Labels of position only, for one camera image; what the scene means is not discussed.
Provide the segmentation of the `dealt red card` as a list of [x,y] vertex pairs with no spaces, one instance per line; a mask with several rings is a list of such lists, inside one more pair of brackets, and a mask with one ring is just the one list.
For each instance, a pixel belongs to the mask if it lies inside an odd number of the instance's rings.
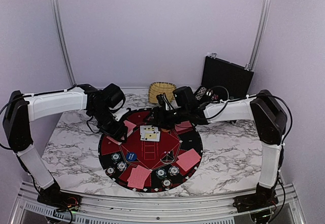
[[184,170],[188,170],[199,162],[201,156],[194,150],[191,149],[178,156],[176,163]]
[[128,187],[142,189],[144,187],[146,179],[147,179],[146,173],[136,171],[134,169],[127,180],[127,185]]
[[136,168],[132,169],[129,181],[144,184],[151,172],[150,169],[138,165]]
[[176,132],[180,132],[180,131],[191,129],[191,128],[192,128],[192,124],[189,121],[184,121],[184,122],[181,122],[180,124],[175,125]]
[[176,163],[180,166],[180,168],[184,171],[190,170],[196,163],[200,161],[201,157],[199,155],[188,155],[182,154],[178,157]]

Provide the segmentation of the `red playing card deck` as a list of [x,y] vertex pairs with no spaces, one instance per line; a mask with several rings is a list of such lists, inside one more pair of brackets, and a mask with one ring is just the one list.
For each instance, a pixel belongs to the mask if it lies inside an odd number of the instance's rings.
[[122,124],[122,127],[120,127],[120,134],[118,134],[118,138],[112,138],[111,136],[105,136],[106,139],[110,140],[111,142],[117,144],[117,145],[121,145],[122,143],[126,143],[127,138],[134,132],[134,128],[137,125],[125,120]]

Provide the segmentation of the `ace of clubs card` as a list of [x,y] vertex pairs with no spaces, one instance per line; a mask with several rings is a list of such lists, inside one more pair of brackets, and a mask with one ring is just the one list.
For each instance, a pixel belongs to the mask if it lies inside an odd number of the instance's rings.
[[140,137],[141,141],[159,142],[160,131],[143,131]]

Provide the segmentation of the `green blue chip stack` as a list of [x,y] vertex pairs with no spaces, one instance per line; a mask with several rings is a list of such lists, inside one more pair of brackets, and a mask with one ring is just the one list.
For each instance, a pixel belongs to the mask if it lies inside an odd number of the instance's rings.
[[113,153],[111,155],[111,161],[113,165],[118,164],[119,162],[121,162],[121,155],[119,153]]
[[167,177],[167,172],[163,168],[157,169],[156,176],[158,179],[165,179]]

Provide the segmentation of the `blue small blind button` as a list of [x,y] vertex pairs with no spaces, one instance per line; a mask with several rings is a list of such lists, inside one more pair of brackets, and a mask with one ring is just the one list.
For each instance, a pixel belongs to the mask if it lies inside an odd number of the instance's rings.
[[135,152],[128,152],[125,158],[127,162],[135,162],[137,160],[137,154]]

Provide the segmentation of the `clear round dealer button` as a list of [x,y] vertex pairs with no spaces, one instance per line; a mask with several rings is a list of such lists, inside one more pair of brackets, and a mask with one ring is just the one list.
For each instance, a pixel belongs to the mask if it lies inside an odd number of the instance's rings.
[[160,161],[165,165],[171,164],[174,160],[175,160],[175,157],[174,157],[173,151],[164,151],[160,155]]

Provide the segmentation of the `red black chip stack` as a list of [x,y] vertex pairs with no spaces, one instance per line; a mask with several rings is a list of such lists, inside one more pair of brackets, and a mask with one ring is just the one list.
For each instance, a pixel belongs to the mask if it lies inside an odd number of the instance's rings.
[[106,173],[106,175],[111,176],[111,175],[113,175],[115,173],[115,168],[114,167],[108,167],[105,170],[105,173]]
[[170,179],[168,179],[168,178],[163,179],[163,180],[161,181],[161,183],[162,183],[162,186],[163,186],[164,188],[170,188],[170,187],[172,187],[172,185],[173,185],[172,181],[171,181]]

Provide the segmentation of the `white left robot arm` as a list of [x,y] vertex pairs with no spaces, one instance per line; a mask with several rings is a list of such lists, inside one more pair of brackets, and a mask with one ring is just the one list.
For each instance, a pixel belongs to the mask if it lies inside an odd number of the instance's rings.
[[53,206],[64,202],[60,187],[48,171],[33,145],[30,123],[40,118],[70,111],[86,111],[97,121],[99,132],[118,142],[126,142],[128,128],[123,122],[125,95],[115,84],[97,89],[90,84],[42,93],[12,92],[1,109],[3,129],[8,141],[6,150],[13,151],[31,174],[44,197]]

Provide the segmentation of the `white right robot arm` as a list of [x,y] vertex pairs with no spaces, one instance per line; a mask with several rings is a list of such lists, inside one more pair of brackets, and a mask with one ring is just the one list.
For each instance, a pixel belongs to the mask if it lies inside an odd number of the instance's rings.
[[272,189],[277,182],[283,157],[283,143],[288,134],[288,114],[281,107],[282,99],[268,90],[261,90],[244,98],[220,102],[200,102],[190,87],[180,87],[174,92],[177,103],[171,108],[158,96],[160,106],[150,110],[145,122],[160,129],[173,129],[175,125],[189,121],[195,125],[208,125],[222,121],[250,120],[255,124],[259,140],[262,143],[262,170],[258,186],[261,188],[252,195],[252,204],[262,208],[271,200]]

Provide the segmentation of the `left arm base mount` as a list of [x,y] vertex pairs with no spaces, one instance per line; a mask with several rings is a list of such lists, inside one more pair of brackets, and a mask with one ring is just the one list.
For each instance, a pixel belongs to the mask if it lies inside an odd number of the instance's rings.
[[52,214],[54,217],[59,217],[61,215],[64,219],[70,222],[73,222],[75,218],[73,212],[78,211],[81,199],[80,195],[69,193],[59,193],[51,196],[42,193],[37,197],[39,203],[55,208],[54,213]]

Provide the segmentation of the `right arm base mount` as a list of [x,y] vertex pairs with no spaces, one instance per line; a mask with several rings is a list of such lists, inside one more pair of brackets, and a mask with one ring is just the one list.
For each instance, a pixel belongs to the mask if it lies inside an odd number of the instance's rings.
[[269,223],[278,203],[277,197],[267,199],[265,195],[249,194],[235,197],[233,207],[238,213],[249,211],[254,223]]

